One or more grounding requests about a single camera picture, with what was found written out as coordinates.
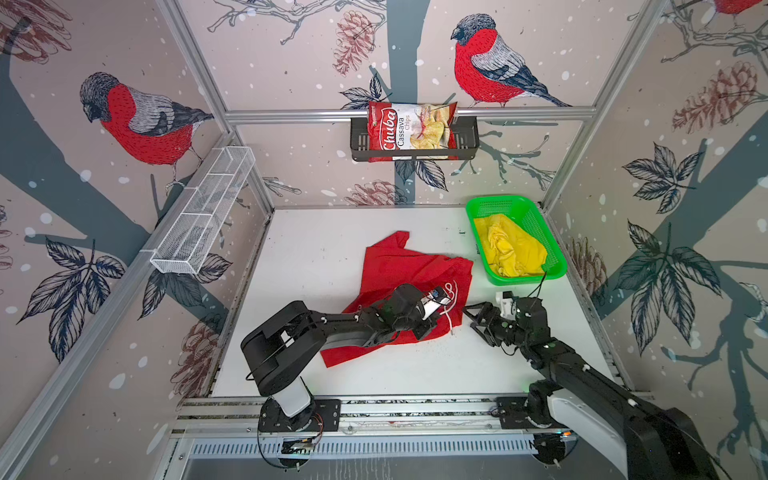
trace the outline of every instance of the bird head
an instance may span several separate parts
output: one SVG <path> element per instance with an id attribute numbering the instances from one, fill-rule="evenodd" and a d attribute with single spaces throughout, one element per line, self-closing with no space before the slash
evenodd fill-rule
<path id="1" fill-rule="evenodd" d="M 496 29 L 496 22 L 490 15 L 475 13 L 467 15 L 456 25 L 451 34 L 451 40 L 456 40 L 462 47 L 467 45 L 475 33 L 485 29 Z"/>
<path id="2" fill-rule="evenodd" d="M 80 87 L 80 102 L 83 104 L 83 112 L 85 112 L 88 121 L 112 120 L 109 113 L 108 95 L 112 88 L 119 84 L 120 82 L 115 77 L 103 71 L 94 73 L 85 79 Z"/>

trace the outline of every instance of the black shelf basket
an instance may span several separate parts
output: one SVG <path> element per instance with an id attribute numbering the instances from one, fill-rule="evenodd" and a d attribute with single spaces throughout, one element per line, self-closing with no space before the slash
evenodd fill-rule
<path id="1" fill-rule="evenodd" d="M 456 140 L 456 148 L 438 150 L 370 150 L 371 139 L 368 135 L 368 119 L 352 118 L 349 135 L 349 147 L 352 159 L 367 162 L 375 157 L 411 157 L 412 160 L 472 160 L 480 146 L 477 117 L 456 117 L 451 124 L 451 134 Z"/>

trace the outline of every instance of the red cloth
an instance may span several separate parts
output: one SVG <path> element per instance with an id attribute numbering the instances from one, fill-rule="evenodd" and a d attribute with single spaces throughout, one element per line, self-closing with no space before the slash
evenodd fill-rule
<path id="1" fill-rule="evenodd" d="M 384 240 L 366 248 L 366 259 L 362 266 L 362 282 L 360 294 L 350 303 L 344 313 L 356 312 L 361 306 L 370 306 L 387 297 L 392 291 L 404 284 L 410 283 L 422 292 L 428 292 L 437 286 L 445 288 L 446 283 L 452 285 L 456 303 L 448 313 L 453 326 L 462 324 L 462 309 L 467 303 L 469 284 L 472 282 L 472 262 L 465 258 L 451 258 L 445 255 L 427 255 L 413 250 L 406 250 L 406 242 L 410 233 L 395 232 Z M 424 340 L 436 339 L 450 330 L 445 315 L 437 321 L 437 327 Z M 394 342 L 415 343 L 416 337 L 412 332 L 402 332 Z M 347 360 L 356 359 L 384 345 L 362 348 L 360 346 L 343 346 L 337 349 L 323 350 L 326 366 L 339 365 Z"/>

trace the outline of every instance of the yellow shirt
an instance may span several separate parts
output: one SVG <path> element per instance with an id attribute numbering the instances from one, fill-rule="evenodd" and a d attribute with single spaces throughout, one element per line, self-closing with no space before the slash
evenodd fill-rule
<path id="1" fill-rule="evenodd" d="M 485 259 L 499 276 L 541 275 L 547 250 L 504 214 L 475 218 Z"/>

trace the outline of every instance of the white table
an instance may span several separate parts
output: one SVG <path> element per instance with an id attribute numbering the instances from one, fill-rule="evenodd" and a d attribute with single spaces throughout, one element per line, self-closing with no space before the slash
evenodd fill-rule
<path id="1" fill-rule="evenodd" d="M 411 233 L 406 248 L 475 262 L 468 304 L 494 301 L 463 208 L 278 210 L 270 225 L 213 396 L 258 396 L 240 342 L 293 300 L 311 310 L 339 313 L 357 297 L 365 248 L 397 230 Z M 536 285 L 511 288 L 528 295 Z M 611 377 L 568 279 L 541 289 L 552 335 L 574 347 L 593 368 Z M 469 319 L 428 342 L 386 346 L 327 369 L 320 355 L 302 378 L 315 395 L 417 395 L 517 393 L 541 375 L 519 353 L 506 356 L 469 328 Z"/>

